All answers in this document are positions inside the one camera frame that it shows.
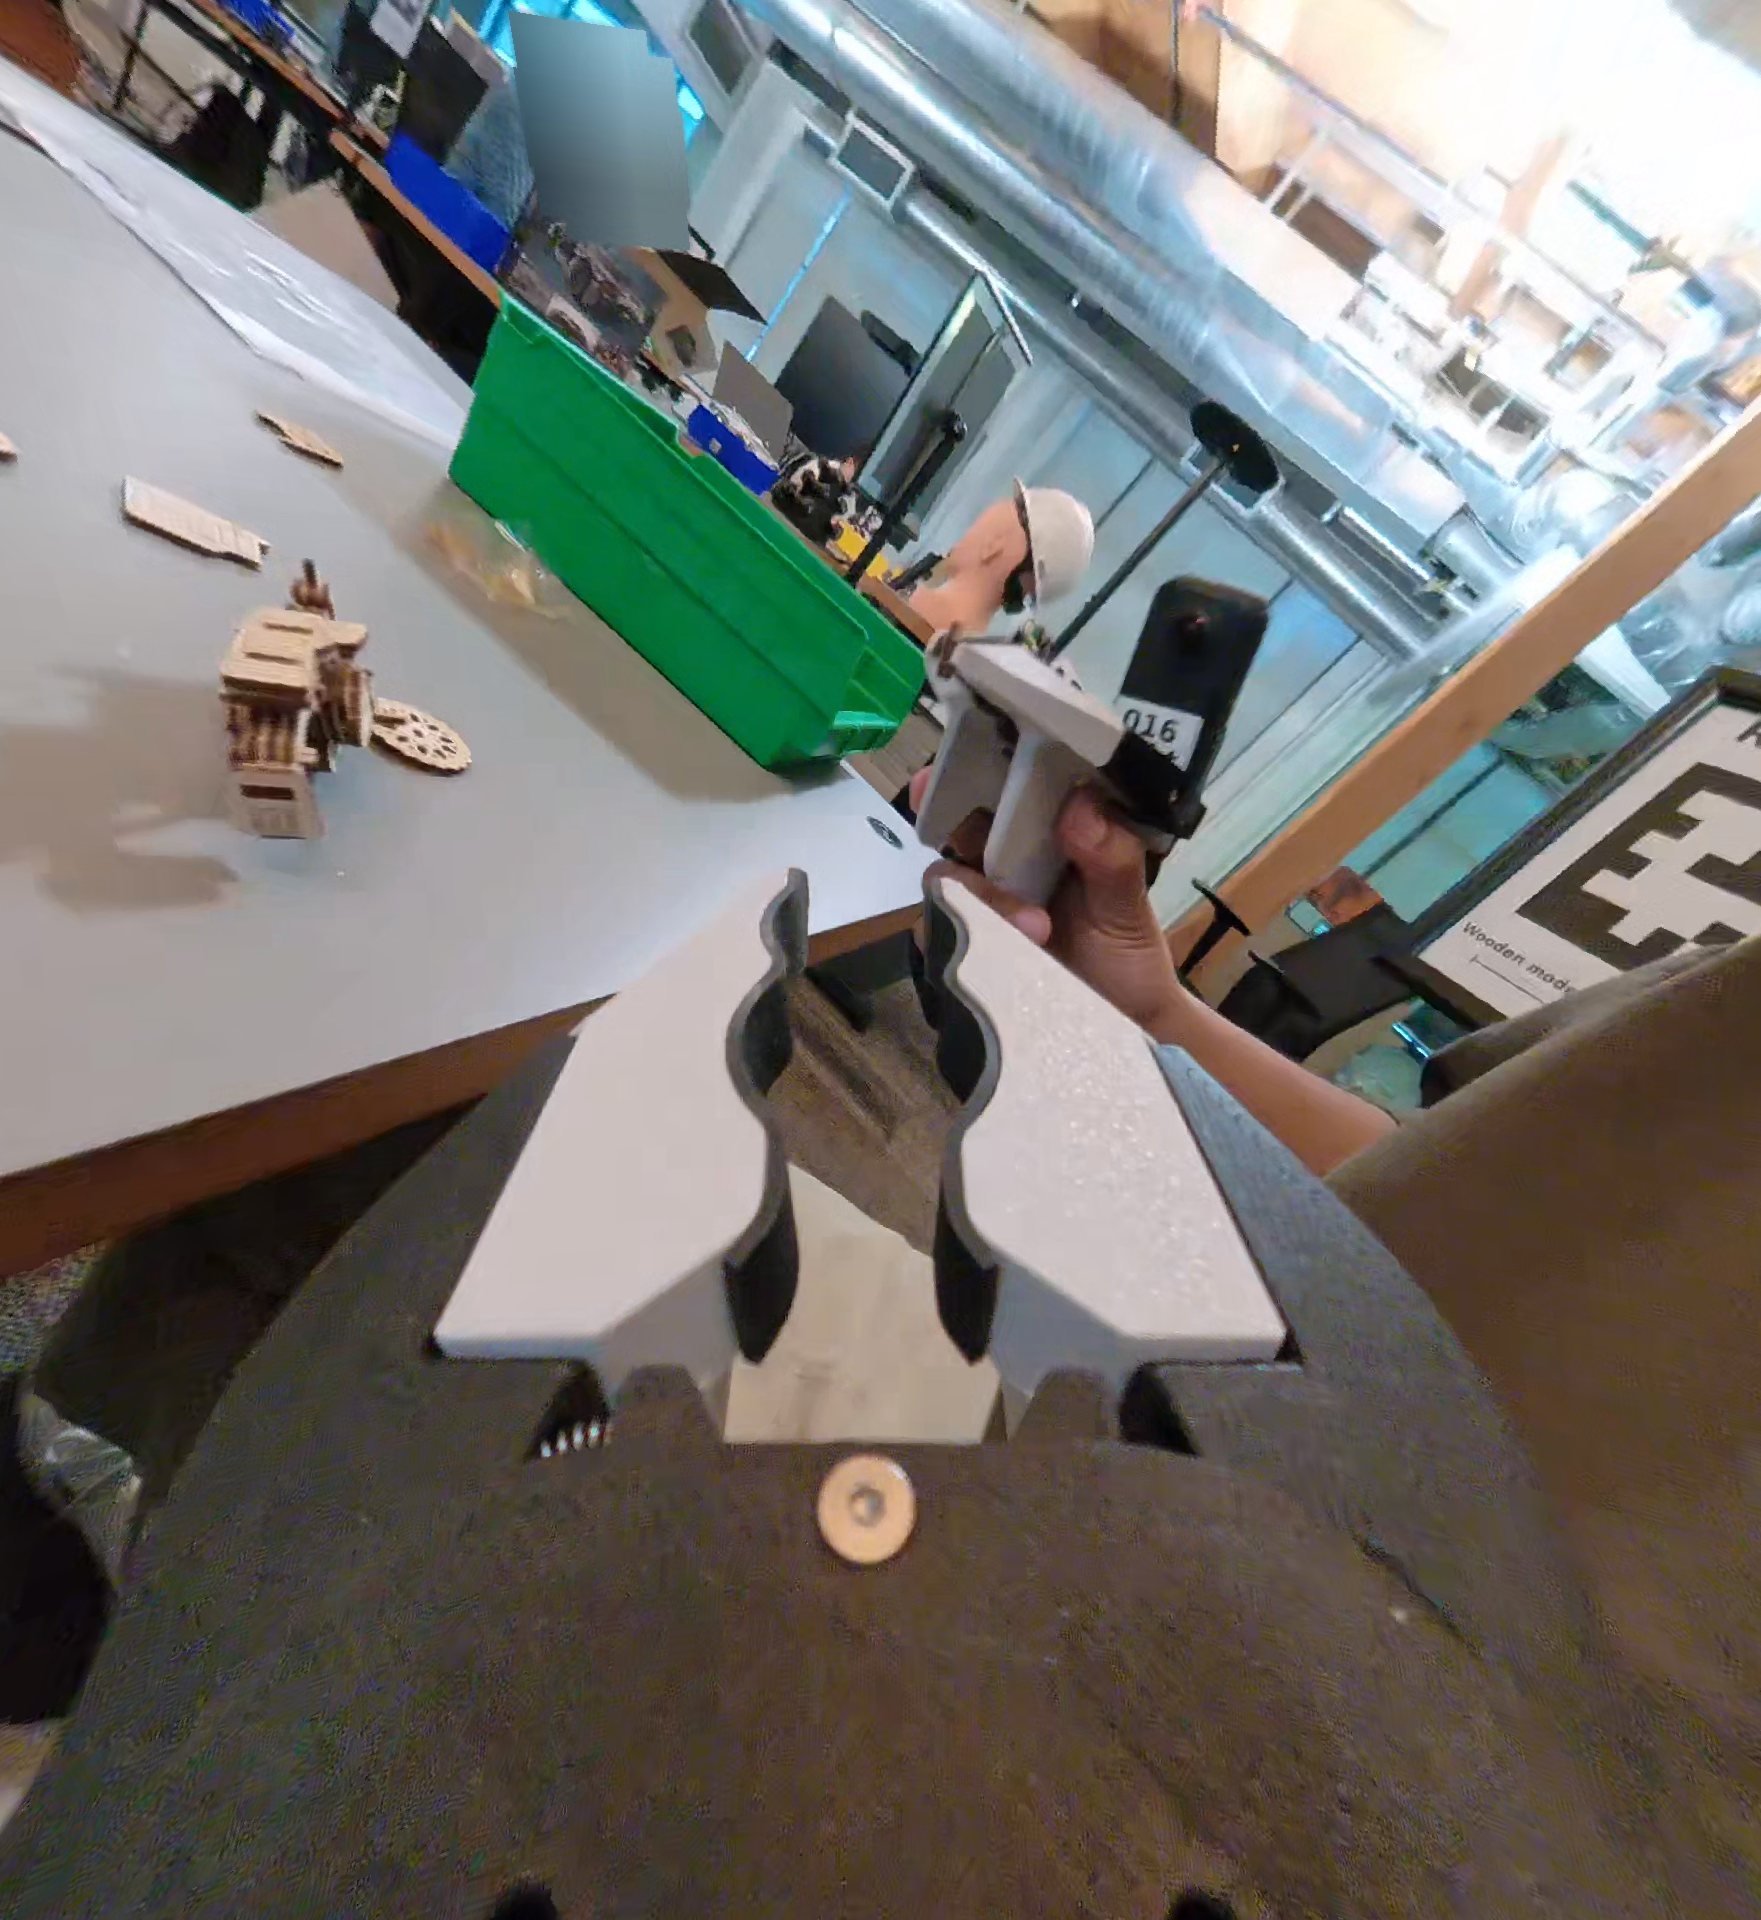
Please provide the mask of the clear bag of small parts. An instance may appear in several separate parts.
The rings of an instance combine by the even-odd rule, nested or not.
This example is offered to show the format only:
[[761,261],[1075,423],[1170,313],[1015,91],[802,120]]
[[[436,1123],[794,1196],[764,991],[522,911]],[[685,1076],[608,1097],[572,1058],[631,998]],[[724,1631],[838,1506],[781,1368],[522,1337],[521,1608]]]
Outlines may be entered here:
[[436,564],[485,603],[561,621],[572,607],[567,586],[502,527],[434,517],[422,544]]

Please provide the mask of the mannequin head with white helmet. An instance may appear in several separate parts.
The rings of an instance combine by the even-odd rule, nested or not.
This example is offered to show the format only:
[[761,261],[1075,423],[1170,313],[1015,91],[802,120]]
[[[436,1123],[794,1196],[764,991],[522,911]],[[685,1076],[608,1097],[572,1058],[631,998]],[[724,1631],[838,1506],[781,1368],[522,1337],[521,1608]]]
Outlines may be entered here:
[[1090,510],[1061,490],[1027,486],[985,504],[905,607],[935,634],[981,638],[1068,594],[1094,550]]

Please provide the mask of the black stand with round disc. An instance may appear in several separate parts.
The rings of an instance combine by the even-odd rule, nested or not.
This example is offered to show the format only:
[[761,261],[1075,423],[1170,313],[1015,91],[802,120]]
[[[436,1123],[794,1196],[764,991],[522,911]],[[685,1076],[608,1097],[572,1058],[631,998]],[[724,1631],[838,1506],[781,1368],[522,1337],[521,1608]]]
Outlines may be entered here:
[[1207,493],[1220,480],[1245,493],[1251,501],[1265,498],[1277,486],[1277,463],[1265,441],[1217,401],[1198,401],[1190,413],[1193,441],[1198,448],[1198,468],[1178,493],[1173,506],[1155,527],[1131,546],[1131,553],[1111,568],[1111,574],[1091,591],[1081,613],[1040,646],[1040,660],[1054,663],[1083,634],[1083,630],[1105,613],[1111,597],[1131,580],[1131,574],[1155,554],[1155,550],[1175,533]]

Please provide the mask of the person's right forearm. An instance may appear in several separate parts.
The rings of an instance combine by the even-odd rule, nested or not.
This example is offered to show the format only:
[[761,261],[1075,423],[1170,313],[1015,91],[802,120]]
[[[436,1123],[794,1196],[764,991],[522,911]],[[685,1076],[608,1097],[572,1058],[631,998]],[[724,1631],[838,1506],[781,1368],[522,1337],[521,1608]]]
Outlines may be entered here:
[[1181,986],[1147,1033],[1194,1061],[1317,1177],[1358,1160],[1398,1128],[1391,1116],[1284,1058]]

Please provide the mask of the black office chair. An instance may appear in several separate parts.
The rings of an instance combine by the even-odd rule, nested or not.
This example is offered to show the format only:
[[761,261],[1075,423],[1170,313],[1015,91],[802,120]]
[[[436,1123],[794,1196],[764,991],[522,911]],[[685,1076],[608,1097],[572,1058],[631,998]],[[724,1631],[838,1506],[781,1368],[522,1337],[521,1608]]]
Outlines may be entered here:
[[1217,1006],[1230,1027],[1294,1064],[1413,994],[1398,963],[1413,958],[1416,930],[1370,880],[1341,866],[1305,901],[1324,930],[1274,958],[1254,951]]

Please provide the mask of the white paper sheet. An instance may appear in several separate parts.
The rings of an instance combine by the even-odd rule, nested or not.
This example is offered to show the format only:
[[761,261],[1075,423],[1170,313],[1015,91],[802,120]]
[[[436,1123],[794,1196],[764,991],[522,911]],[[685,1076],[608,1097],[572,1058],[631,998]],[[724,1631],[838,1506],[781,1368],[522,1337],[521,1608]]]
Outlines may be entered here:
[[349,278],[211,197],[0,56],[0,126],[79,187],[248,351],[455,448],[468,388]]

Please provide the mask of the black and white marker sign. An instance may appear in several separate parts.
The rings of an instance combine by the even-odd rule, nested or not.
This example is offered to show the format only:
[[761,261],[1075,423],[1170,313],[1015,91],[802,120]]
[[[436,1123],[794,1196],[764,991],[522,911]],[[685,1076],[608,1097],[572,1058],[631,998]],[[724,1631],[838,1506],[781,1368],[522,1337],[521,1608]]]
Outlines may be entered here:
[[1390,970],[1466,1027],[1761,936],[1761,676],[1716,670],[1413,926]]

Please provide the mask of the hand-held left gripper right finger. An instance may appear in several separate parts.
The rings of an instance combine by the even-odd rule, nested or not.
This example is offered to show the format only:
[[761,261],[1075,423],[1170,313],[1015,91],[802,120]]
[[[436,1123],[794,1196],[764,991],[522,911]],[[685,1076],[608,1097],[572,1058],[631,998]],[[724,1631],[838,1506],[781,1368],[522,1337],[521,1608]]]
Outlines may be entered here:
[[1273,1364],[1288,1330],[1160,1048],[990,904],[925,884],[938,1064],[961,1100],[935,1296],[1017,1426],[1044,1380]]

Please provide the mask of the wooden gear wheel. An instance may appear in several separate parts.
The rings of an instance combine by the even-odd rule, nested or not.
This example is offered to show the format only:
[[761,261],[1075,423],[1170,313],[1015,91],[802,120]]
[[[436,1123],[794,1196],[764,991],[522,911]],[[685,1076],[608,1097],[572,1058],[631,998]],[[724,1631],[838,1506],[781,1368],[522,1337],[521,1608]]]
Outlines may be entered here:
[[399,700],[374,700],[368,743],[414,773],[459,777],[471,768],[468,743],[436,721]]

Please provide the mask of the black monitor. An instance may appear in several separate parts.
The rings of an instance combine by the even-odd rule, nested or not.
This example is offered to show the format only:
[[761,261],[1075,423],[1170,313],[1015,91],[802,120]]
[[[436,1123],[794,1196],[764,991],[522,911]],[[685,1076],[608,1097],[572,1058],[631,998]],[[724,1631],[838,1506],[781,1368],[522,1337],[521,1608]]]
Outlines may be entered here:
[[912,350],[867,320],[825,297],[774,377],[788,436],[821,461],[867,458],[914,371]]

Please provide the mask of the green plastic bin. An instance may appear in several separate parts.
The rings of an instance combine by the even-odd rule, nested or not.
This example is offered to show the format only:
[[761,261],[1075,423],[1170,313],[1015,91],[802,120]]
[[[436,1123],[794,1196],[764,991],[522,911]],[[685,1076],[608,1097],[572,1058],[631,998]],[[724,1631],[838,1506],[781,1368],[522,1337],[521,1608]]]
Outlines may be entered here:
[[449,480],[764,768],[872,756],[917,703],[920,646],[511,297]]

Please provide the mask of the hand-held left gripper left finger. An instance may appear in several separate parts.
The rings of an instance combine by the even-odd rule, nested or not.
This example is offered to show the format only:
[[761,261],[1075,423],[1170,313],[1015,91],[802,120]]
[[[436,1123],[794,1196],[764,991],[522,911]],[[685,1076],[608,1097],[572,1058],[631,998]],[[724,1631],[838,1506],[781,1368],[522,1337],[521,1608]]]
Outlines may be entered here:
[[671,1367],[727,1407],[798,1291],[769,1093],[807,931],[807,874],[758,874],[574,1030],[434,1324],[441,1358],[578,1360],[608,1400]]

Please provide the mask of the silver ventilation duct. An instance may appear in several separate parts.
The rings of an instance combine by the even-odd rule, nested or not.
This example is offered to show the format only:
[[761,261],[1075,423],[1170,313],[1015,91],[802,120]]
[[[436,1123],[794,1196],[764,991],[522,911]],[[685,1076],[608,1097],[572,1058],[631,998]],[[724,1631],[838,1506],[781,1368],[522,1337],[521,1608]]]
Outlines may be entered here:
[[1518,574],[1343,347],[1358,281],[1010,3],[745,3],[925,171],[1241,416],[1404,583]]

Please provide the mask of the grey desk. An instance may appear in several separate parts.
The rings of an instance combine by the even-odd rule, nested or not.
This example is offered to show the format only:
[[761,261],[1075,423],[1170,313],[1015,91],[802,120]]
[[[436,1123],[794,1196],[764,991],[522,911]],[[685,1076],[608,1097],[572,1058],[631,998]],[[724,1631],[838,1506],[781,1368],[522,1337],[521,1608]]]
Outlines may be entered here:
[[[451,456],[248,351],[2,126],[0,428],[0,1281],[484,1093],[761,873],[811,878],[818,958],[905,926],[924,856],[862,780],[772,777],[578,603],[465,588],[422,544],[484,524]],[[126,474],[269,560],[129,527]],[[341,756],[324,837],[259,841],[216,663],[302,560],[474,766]]]

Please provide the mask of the blue plastic bin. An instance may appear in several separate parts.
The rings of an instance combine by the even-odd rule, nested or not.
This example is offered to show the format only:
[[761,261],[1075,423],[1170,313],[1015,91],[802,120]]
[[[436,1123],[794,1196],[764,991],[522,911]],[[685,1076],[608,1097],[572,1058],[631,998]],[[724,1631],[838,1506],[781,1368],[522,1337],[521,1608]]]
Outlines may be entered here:
[[459,254],[484,276],[502,271],[511,250],[508,226],[419,143],[406,131],[392,131],[382,167],[399,200],[414,206]]

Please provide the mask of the wooden beam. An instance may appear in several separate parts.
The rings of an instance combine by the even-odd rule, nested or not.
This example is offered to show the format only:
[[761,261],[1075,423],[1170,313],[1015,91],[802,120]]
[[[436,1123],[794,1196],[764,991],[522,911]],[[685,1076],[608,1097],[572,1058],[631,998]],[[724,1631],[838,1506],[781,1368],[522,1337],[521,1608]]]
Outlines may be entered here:
[[1268,926],[1754,501],[1761,397],[1563,583],[1520,613],[1300,817],[1251,851],[1220,884],[1230,911],[1251,931]]

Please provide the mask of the wooden model vehicle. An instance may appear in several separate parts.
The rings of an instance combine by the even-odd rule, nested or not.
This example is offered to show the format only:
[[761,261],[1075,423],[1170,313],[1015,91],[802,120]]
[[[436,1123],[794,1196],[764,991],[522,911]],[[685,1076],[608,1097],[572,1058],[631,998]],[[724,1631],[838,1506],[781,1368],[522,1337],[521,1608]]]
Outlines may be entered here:
[[338,621],[331,588],[306,560],[288,603],[258,608],[219,660],[225,811],[262,841],[324,837],[316,777],[341,750],[371,743],[365,627]]

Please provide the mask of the flat wooden part sheet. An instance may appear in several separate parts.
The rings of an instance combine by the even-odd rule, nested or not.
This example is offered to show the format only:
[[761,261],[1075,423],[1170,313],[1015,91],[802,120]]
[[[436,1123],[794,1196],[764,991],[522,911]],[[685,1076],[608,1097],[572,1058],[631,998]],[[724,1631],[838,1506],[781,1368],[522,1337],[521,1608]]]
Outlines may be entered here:
[[215,514],[135,474],[122,477],[121,510],[122,521],[136,533],[153,536],[209,560],[238,564],[248,571],[259,571],[271,553],[269,540],[242,524]]

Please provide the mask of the person's right hand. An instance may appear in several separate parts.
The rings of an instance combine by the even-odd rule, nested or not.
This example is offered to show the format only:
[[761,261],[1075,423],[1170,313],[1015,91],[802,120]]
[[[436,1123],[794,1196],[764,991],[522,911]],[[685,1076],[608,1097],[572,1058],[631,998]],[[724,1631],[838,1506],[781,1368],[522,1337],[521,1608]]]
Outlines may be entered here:
[[1178,978],[1150,901],[1147,850],[1105,798],[1094,786],[1077,786],[1064,801],[1052,828],[1064,868],[1045,904],[1024,904],[985,878],[990,828],[985,811],[970,816],[932,874],[967,888],[1052,951],[1155,1043],[1190,1053],[1208,1010]]

